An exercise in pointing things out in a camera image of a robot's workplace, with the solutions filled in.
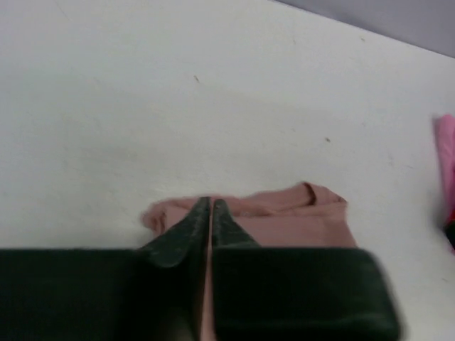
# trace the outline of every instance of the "pink object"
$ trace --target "pink object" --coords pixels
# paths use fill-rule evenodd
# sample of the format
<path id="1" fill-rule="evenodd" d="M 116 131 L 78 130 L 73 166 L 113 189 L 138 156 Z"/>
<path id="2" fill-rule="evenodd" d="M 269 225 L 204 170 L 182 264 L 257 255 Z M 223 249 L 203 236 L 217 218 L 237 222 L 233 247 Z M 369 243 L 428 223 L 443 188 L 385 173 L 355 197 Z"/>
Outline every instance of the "pink object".
<path id="1" fill-rule="evenodd" d="M 356 247 L 346 224 L 347 202 L 329 189 L 300 183 L 286 190 L 248 197 L 210 196 L 226 200 L 232 216 L 259 244 L 268 247 Z M 197 197 L 169 199 L 144 213 L 143 223 L 158 235 L 180 221 Z M 210 257 L 205 276 L 201 341 L 215 341 Z"/>
<path id="2" fill-rule="evenodd" d="M 446 114 L 437 119 L 435 128 L 442 185 L 447 208 L 451 211 L 455 207 L 455 118 Z"/>

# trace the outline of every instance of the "fabric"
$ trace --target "fabric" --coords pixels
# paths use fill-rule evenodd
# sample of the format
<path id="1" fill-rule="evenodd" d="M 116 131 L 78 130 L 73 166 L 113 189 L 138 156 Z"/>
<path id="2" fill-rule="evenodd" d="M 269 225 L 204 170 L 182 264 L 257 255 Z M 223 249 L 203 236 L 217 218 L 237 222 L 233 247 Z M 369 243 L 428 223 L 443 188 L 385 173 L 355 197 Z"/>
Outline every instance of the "fabric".
<path id="1" fill-rule="evenodd" d="M 455 118 L 446 114 L 436 120 L 436 143 L 441 164 L 447 209 L 455 208 Z"/>
<path id="2" fill-rule="evenodd" d="M 235 221 L 262 246 L 356 247 L 346 224 L 347 202 L 325 187 L 300 183 L 285 190 L 260 192 L 241 198 L 204 196 L 210 196 L 212 202 L 224 199 Z M 143 223 L 160 235 L 180 221 L 197 199 L 184 197 L 159 202 L 144 213 Z M 208 245 L 201 341 L 216 340 L 210 253 Z"/>

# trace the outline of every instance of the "pink cloth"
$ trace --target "pink cloth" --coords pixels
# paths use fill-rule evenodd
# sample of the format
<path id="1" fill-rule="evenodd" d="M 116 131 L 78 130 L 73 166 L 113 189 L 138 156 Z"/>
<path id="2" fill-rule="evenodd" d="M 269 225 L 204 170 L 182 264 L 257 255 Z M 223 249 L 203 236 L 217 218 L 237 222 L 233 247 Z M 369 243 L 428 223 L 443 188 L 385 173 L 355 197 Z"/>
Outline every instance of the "pink cloth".
<path id="1" fill-rule="evenodd" d="M 356 247 L 346 224 L 347 202 L 329 189 L 310 183 L 257 193 L 244 198 L 222 198 L 229 205 L 235 221 L 259 244 L 268 247 Z M 196 203 L 197 197 L 170 199 L 153 205 L 143 216 L 145 226 L 157 234 L 181 220 Z M 214 341 L 212 284 L 208 264 L 202 315 L 201 341 Z"/>
<path id="2" fill-rule="evenodd" d="M 436 142 L 447 208 L 455 206 L 455 118 L 446 114 L 436 121 Z"/>

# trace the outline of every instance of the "gray wall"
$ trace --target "gray wall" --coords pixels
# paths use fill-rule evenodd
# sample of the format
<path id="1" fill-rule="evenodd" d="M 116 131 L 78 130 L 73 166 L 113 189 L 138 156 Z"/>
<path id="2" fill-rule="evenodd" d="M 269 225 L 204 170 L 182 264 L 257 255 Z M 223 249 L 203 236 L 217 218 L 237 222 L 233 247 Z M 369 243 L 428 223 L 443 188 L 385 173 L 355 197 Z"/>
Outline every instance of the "gray wall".
<path id="1" fill-rule="evenodd" d="M 455 57 L 454 0 L 280 0 Z"/>

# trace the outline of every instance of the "white surface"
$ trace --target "white surface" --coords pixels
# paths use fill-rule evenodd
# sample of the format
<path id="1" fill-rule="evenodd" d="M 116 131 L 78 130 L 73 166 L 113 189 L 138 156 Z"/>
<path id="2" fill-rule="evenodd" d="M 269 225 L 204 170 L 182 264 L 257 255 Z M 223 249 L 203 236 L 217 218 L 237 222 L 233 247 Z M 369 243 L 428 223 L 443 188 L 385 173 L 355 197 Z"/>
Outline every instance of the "white surface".
<path id="1" fill-rule="evenodd" d="M 431 118 L 455 60 L 265 0 L 0 9 L 1 247 L 138 246 L 155 200 L 309 180 L 350 202 L 409 339 L 454 340 Z"/>

